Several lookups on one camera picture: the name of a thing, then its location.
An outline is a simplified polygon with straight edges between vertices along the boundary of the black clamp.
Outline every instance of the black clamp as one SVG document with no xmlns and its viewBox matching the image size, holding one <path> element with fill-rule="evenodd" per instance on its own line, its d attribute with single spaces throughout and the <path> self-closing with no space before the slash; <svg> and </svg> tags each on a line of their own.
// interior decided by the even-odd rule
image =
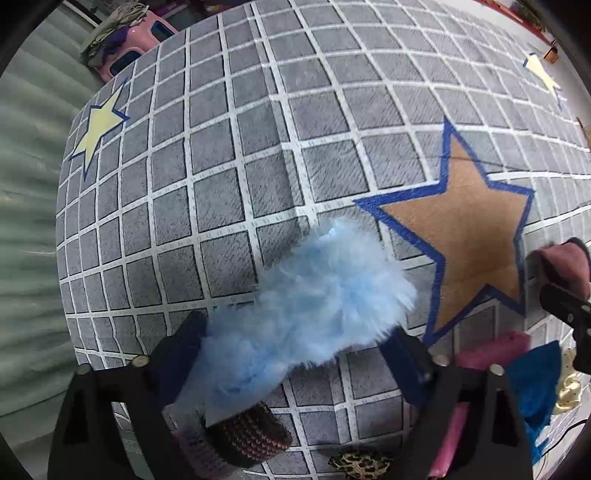
<svg viewBox="0 0 591 480">
<path fill-rule="evenodd" d="M 469 413 L 446 479 L 532 478 L 525 424 L 503 367 L 479 371 L 449 365 L 443 355 L 432 359 L 425 345 L 401 327 L 380 350 L 405 400 L 422 407 L 384 480 L 428 478 L 461 402 L 470 404 Z"/>
<path fill-rule="evenodd" d="M 125 367 L 95 371 L 79 365 L 53 434 L 48 480 L 141 480 L 129 464 L 111 402 L 125 402 L 155 480 L 199 480 L 174 440 L 162 409 L 183 386 L 205 333 L 206 318 L 191 312 L 153 354 Z"/>
<path fill-rule="evenodd" d="M 540 289 L 540 305 L 573 329 L 577 344 L 573 367 L 591 374 L 591 303 L 578 299 L 565 288 L 547 283 Z"/>
</svg>

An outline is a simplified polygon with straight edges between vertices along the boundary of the gray grid rug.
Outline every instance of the gray grid rug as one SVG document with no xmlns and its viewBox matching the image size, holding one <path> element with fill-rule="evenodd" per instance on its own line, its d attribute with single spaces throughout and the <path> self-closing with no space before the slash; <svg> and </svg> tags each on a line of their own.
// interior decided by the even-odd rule
<svg viewBox="0 0 591 480">
<path fill-rule="evenodd" d="M 591 240 L 591 162 L 559 109 L 522 68 L 532 48 L 431 0 L 262 0 L 209 18 L 141 57 L 76 117 L 57 204 L 57 260 L 79 362 L 117 367 L 150 353 L 192 309 L 251 301 L 251 285 L 308 230 L 357 219 L 419 289 L 408 316 L 424 333 L 433 261 L 352 200 L 432 182 L 446 115 L 489 178 L 535 190 L 525 252 Z M 69 160 L 91 104 L 126 81 L 130 120 L 102 141 L 89 172 Z M 528 316 L 483 302 L 433 351 L 452 355 L 508 330 L 533 344 L 567 329 L 537 303 Z M 345 443 L 396 447 L 414 414 L 377 348 L 298 370 L 268 400 L 294 443 L 261 476 L 333 477 Z M 116 406 L 129 428 L 124 406 Z M 544 433 L 554 439 L 572 413 Z"/>
</svg>

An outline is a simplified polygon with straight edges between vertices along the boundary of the gray cloth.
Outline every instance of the gray cloth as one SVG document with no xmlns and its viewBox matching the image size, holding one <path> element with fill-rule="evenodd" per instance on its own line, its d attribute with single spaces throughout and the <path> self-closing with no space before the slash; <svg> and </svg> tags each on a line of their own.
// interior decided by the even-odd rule
<svg viewBox="0 0 591 480">
<path fill-rule="evenodd" d="M 82 48 L 80 49 L 80 58 L 85 65 L 96 66 L 92 64 L 97 52 L 100 50 L 100 45 L 111 35 L 115 30 L 123 25 L 133 24 L 141 18 L 146 16 L 148 7 L 139 2 L 127 2 L 117 7 L 107 19 L 101 23 L 92 32 L 92 35 L 86 39 Z"/>
</svg>

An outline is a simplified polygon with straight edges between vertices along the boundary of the pink cloth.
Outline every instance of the pink cloth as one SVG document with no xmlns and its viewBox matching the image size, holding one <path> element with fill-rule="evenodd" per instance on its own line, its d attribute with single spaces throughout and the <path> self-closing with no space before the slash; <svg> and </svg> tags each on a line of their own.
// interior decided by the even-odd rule
<svg viewBox="0 0 591 480">
<path fill-rule="evenodd" d="M 457 354 L 454 363 L 460 367 L 474 368 L 476 370 L 484 370 L 492 364 L 507 367 L 530 349 L 530 342 L 531 338 L 526 333 L 506 333 L 497 340 L 491 340 L 479 345 L 474 350 Z M 441 478 L 447 475 L 468 417 L 468 405 L 468 403 L 456 405 L 449 421 L 447 434 L 443 439 L 437 458 L 435 458 L 431 466 L 429 476 Z"/>
<path fill-rule="evenodd" d="M 591 294 L 591 278 L 589 262 L 583 249 L 573 242 L 566 242 L 562 245 L 540 248 L 538 252 L 552 264 L 556 273 L 566 280 L 569 291 L 579 300 L 587 301 Z"/>
</svg>

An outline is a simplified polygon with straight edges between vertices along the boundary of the tan star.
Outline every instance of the tan star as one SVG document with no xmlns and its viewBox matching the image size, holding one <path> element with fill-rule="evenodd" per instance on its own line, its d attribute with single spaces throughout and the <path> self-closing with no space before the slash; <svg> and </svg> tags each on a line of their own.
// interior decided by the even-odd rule
<svg viewBox="0 0 591 480">
<path fill-rule="evenodd" d="M 115 109 L 115 104 L 119 99 L 119 94 L 123 89 L 125 83 L 122 83 L 119 88 L 108 98 L 108 100 L 103 103 L 102 106 L 91 106 L 90 107 L 90 116 L 88 119 L 88 130 L 82 136 L 78 145 L 74 149 L 71 158 L 84 153 L 84 167 L 83 167 L 83 174 L 86 178 L 86 173 L 88 172 L 88 167 L 90 166 L 90 162 L 92 160 L 92 156 L 95 154 L 96 147 L 98 146 L 100 139 L 108 133 L 110 130 L 113 130 L 115 127 L 118 127 L 119 124 L 123 123 L 125 120 L 128 119 L 126 115 L 121 113 L 120 111 Z"/>
<path fill-rule="evenodd" d="M 528 198 L 490 188 L 452 136 L 443 193 L 381 205 L 444 256 L 435 332 L 454 320 L 487 284 L 520 302 L 514 238 Z"/>
</svg>

